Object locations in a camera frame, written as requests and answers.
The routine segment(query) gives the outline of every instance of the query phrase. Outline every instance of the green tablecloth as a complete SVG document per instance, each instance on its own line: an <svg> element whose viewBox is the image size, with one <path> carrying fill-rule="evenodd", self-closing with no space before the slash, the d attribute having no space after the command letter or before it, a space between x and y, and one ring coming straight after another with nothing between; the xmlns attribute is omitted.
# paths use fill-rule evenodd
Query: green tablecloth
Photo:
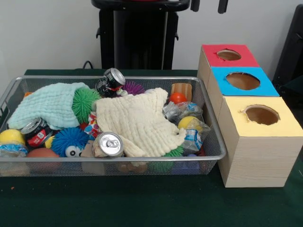
<svg viewBox="0 0 303 227"><path fill-rule="evenodd" d="M27 75L101 75L102 70L28 70ZM195 76L194 70L124 71ZM0 178L4 226L303 226L303 162L284 188L224 188L209 175Z"/></svg>

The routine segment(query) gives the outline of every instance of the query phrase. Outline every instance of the blue fuzzy toy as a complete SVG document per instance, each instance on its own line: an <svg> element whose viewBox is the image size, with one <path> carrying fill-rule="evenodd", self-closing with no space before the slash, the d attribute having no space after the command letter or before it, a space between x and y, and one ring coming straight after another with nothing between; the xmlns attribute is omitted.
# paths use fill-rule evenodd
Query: blue fuzzy toy
<svg viewBox="0 0 303 227"><path fill-rule="evenodd" d="M60 157L80 157L89 140L89 135L79 128L67 128L57 133L52 150Z"/></svg>

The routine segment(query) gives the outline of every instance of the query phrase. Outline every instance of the blue square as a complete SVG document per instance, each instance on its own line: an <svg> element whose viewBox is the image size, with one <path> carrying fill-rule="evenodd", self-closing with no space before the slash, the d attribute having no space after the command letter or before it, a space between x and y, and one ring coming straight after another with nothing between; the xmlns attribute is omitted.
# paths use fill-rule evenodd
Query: blue square
<svg viewBox="0 0 303 227"><path fill-rule="evenodd" d="M270 79L261 68L212 67L212 71L224 96L279 96ZM260 85L252 90L242 90L234 87L226 77L237 72L252 75L259 80Z"/></svg>

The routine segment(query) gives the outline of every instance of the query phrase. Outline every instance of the metal basket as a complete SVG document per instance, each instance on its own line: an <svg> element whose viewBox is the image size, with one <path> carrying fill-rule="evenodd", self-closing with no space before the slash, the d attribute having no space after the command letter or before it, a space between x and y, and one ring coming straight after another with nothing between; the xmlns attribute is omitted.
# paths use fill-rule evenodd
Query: metal basket
<svg viewBox="0 0 303 227"><path fill-rule="evenodd" d="M0 131L7 129L7 120L26 92L54 83L83 82L94 88L95 76L23 76L11 81L0 99ZM217 160L226 154L207 91L194 77L126 77L145 89L161 87L170 92L174 83L189 83L193 100L209 113L212 129L204 140L204 157L116 157L116 158L0 158L0 176L88 176L88 175L206 175Z"/></svg>

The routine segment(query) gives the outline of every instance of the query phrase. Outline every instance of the round hole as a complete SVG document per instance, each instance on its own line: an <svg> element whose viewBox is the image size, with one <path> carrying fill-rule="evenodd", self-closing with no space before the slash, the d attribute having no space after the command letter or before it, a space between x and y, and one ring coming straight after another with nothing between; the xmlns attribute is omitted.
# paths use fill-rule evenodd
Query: round hole
<svg viewBox="0 0 303 227"><path fill-rule="evenodd" d="M241 55L238 52L232 50L221 50L217 52L217 56L223 60L236 61L241 59Z"/></svg>
<svg viewBox="0 0 303 227"><path fill-rule="evenodd" d="M227 75L227 81L241 90L252 90L260 86L260 80L244 72L233 72Z"/></svg>
<svg viewBox="0 0 303 227"><path fill-rule="evenodd" d="M279 114L272 108L264 105L252 105L244 110L247 117L258 124L271 125L279 121Z"/></svg>

